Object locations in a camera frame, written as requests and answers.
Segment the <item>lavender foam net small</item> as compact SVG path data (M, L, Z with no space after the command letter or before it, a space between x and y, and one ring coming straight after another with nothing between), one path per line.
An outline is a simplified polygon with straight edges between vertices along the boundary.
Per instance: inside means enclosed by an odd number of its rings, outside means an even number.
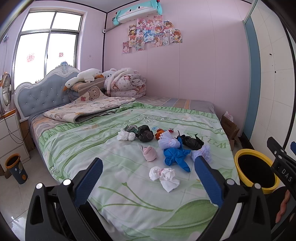
M203 145L201 149L191 151L191 158L195 161L196 157L202 156L208 164L212 162L211 149L209 145Z

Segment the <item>blue plastic bag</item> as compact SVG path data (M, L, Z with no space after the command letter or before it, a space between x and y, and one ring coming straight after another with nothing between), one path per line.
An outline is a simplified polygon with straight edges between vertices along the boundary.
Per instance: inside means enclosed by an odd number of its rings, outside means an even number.
M179 148L167 148L164 149L165 164L171 166L172 164L178 164L184 171L190 172L188 164L185 162L185 158L190 154L191 150L183 148L183 142L181 137L177 137L177 141L180 144Z

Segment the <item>white tissue bundle pink band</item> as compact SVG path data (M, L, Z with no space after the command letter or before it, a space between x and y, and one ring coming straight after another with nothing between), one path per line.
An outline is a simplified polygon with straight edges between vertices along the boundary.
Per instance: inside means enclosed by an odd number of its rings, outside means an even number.
M175 177L175 170L172 168L152 167L149 171L149 178L152 181L159 180L166 192L171 192L180 185L180 181Z

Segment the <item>black plastic bag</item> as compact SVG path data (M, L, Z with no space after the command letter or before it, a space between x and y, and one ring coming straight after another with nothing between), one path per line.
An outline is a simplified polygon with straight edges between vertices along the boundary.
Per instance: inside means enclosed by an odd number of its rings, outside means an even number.
M148 125L140 126L135 135L143 143L150 142L154 139L154 134Z
M200 138L198 138L197 134L193 138L186 135L180 135L180 132L178 132L178 136L176 137L176 139L182 141L183 145L194 151L201 149L204 145L204 142Z

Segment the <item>white tissue ball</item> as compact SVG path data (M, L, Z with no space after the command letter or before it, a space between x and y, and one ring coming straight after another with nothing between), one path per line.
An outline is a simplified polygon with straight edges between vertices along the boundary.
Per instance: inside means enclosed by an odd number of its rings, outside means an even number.
M136 138L135 133L131 132L127 132L125 131L123 128L120 129L120 131L118 132L116 139L118 141L134 141Z

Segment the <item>pink bag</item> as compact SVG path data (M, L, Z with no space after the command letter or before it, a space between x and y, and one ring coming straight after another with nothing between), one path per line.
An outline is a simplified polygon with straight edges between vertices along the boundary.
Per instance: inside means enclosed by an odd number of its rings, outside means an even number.
M152 162L158 157L156 150L152 146L144 147L140 145L139 147L147 162Z

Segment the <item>orange peel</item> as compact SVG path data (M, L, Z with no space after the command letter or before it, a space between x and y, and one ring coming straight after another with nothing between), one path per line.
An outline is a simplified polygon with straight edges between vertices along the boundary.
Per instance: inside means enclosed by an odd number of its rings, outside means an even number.
M156 137L156 140L159 140L161 137L161 134L164 133L165 131L162 128L158 128L156 131L156 134L154 135Z

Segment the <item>yellow rimmed black trash bin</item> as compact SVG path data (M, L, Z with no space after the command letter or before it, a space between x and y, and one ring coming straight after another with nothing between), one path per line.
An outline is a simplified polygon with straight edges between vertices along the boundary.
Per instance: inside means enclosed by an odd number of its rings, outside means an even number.
M273 161L259 151L241 149L236 152L234 163L240 181L248 187L258 183L264 194L271 194L280 184L271 170Z

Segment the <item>bedroom window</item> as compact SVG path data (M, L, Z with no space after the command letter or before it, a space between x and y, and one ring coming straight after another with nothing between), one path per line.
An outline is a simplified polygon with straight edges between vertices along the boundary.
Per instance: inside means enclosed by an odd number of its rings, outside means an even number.
M83 16L64 11L28 13L14 58L14 88L36 83L62 62L77 65L78 40Z

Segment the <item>green floral bed quilt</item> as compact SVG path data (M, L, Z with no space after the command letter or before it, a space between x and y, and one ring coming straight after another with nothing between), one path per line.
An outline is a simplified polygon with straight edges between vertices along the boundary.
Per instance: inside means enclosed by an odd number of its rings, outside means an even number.
M38 145L49 172L59 182L72 179L94 158L102 160L103 173L89 202L113 240L196 240L217 208L199 181L192 158L185 159L189 173L177 164L172 166L180 185L166 192L159 180L149 178L152 167L166 167L158 142L149 142L158 157L147 162L139 140L116 139L120 129L128 125L172 128L175 135L197 134L210 146L211 167L224 178L238 180L220 121L201 111L132 102L107 116L46 130L38 138Z

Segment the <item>white bedside drawer cabinet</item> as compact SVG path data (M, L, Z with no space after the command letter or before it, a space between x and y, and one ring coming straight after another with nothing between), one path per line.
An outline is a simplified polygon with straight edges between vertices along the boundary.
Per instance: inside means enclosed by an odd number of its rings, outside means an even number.
M30 154L23 140L16 109L4 114L4 117L1 118L0 126L1 168L5 172L5 162L12 154L20 154L22 163L30 159Z

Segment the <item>white goose plush toy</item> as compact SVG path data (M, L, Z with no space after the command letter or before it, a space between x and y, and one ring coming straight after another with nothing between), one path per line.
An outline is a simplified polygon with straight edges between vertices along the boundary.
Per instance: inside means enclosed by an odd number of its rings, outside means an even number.
M101 73L101 70L99 69L90 68L90 69L84 70L78 73L76 77L69 79L65 83L63 91L66 91L67 89L71 88L77 82L87 82L87 83L93 82L96 78L100 78L100 77L103 77L103 75Z

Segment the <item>folded pink floral comforter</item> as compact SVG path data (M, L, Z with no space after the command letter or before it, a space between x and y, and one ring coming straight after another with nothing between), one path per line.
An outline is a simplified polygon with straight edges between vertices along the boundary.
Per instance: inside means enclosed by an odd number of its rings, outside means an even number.
M105 79L105 94L109 97L141 98L146 95L147 81L132 68L122 68Z

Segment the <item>white bear plush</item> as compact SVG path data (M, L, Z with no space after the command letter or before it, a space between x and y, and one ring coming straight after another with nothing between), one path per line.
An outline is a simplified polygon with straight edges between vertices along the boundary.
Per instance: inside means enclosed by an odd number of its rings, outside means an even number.
M115 68L111 68L111 69L109 69L109 70L107 70L107 71L104 71L103 73L102 73L102 75L104 76L104 78L109 78L109 77L111 77L112 75L114 75L114 73L116 72L117 70L115 69Z

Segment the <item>wall air conditioner teal cover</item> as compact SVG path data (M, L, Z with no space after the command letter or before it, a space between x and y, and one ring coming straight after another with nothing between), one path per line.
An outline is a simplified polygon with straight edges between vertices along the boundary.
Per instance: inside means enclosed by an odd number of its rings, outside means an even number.
M157 0L146 1L118 11L112 19L112 22L114 26L117 26L119 24L124 24L129 21L145 18L155 14L163 14L161 2Z

